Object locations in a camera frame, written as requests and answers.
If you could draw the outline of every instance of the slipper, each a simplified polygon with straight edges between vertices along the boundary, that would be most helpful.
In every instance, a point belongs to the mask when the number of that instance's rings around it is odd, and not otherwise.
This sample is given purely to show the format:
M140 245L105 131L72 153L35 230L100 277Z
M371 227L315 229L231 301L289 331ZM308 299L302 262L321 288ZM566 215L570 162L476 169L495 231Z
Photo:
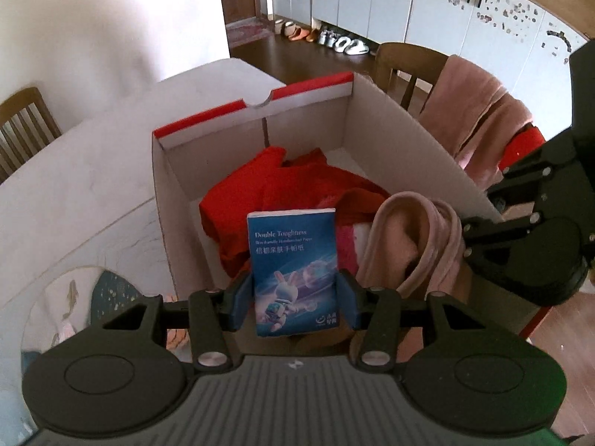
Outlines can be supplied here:
M335 32L330 32L329 36L327 37L327 47L332 49L334 47L334 43L337 41L338 35Z
M335 52L343 53L347 46L351 43L351 38L349 37L341 37L339 38L334 45Z
M296 24L292 21L288 21L283 24L283 35L285 35L286 37L291 37L295 31Z
M283 31L283 19L275 20L275 35L281 35Z
M302 28L301 26L296 26L296 31L291 37L289 37L289 40L291 40L292 42L295 42L297 40L302 40L303 38L306 38L309 34L310 34L309 30L306 30L305 28Z
M370 48L363 41L359 40L359 38L352 40L345 49L347 55L363 55L369 51Z
M322 30L320 35L318 36L318 45L326 45L328 38L328 32L326 30Z
M300 28L298 26L296 26L293 33L291 35L288 35L287 38L289 40L291 40L293 37L296 37L297 35L299 35L299 31L300 31Z
M313 29L310 34L306 37L306 41L312 43L318 39L318 30Z

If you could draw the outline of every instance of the wooden chair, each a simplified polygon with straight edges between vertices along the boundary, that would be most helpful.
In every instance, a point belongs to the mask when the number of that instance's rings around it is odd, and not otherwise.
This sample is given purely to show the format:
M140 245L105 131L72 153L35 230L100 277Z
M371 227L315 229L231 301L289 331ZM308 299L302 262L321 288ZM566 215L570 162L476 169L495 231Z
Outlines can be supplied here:
M435 85L447 58L435 50L409 43L383 43L376 53L372 79L374 84L387 93L393 71L410 74L411 80L401 99L401 107L408 110L417 79Z
M0 104L0 133L0 183L62 135L37 87L20 90Z

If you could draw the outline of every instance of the red object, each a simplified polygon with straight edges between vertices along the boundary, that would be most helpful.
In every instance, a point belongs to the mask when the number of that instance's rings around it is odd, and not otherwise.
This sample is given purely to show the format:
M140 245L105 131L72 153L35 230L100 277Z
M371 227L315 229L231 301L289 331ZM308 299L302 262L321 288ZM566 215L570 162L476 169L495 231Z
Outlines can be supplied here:
M545 319L547 314L549 313L551 307L542 307L540 308L535 316L529 320L529 323L525 326L521 332L519 332L519 337L522 339L528 339L531 334L535 331L537 327L539 327L540 323L542 323Z
M353 82L353 72L342 72L340 74L328 75L325 77L317 77L316 79L306 80L304 82L296 82L295 84L285 85L284 87L276 88L271 92L271 100L279 100L281 98L295 96L304 92L317 90L325 87L332 87L334 85L349 84ZM239 110L247 109L248 106L243 100L236 100L228 104L223 104L213 109L208 109L198 114L185 117L181 120L172 122L171 124L159 127L153 131L153 135L157 139L161 139L167 135L178 132L179 130L187 129L207 120L222 117L226 114L237 112Z
M337 268L345 268L354 277L358 273L358 254L355 251L355 234L353 226L336 226Z
M541 147L544 142L546 140L541 135L539 129L535 126L530 126L529 129L523 130L523 132L518 133L511 139L504 150L504 155L498 164L498 168L502 171L504 168L512 166L515 162Z
M269 147L231 173L199 205L207 236L219 244L230 277L250 254L246 215L253 211L334 207L335 224L372 222L389 194L371 181L326 164L320 149L283 164L286 150Z

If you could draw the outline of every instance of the white cardboard box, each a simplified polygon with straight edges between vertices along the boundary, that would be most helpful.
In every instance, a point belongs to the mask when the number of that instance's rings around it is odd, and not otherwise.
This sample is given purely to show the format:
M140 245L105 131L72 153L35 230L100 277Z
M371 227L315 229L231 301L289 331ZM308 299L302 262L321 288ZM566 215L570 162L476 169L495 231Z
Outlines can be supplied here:
M181 300L230 282L217 245L202 230L197 204L267 145L284 147L288 159L319 147L329 164L361 174L389 193L416 191L448 202L462 218L502 220L442 146L369 78L347 72L292 84L257 106L236 101L154 131L155 196ZM514 332L537 311L477 276L468 304Z

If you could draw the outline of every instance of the pink towel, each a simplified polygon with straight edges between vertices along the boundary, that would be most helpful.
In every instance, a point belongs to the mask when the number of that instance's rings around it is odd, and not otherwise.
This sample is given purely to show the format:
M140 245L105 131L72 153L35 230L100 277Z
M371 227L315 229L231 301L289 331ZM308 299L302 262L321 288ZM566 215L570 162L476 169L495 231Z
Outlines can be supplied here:
M492 74L451 55L419 123L482 189L494 182L508 142L533 116Z
M410 191L397 193L376 213L356 279L365 288L398 290L403 298L444 291L466 301L470 282L457 280L464 248L460 220L450 205ZM359 332L352 340L352 355L364 334ZM297 352L331 347L353 335L342 321L337 329L302 338Z

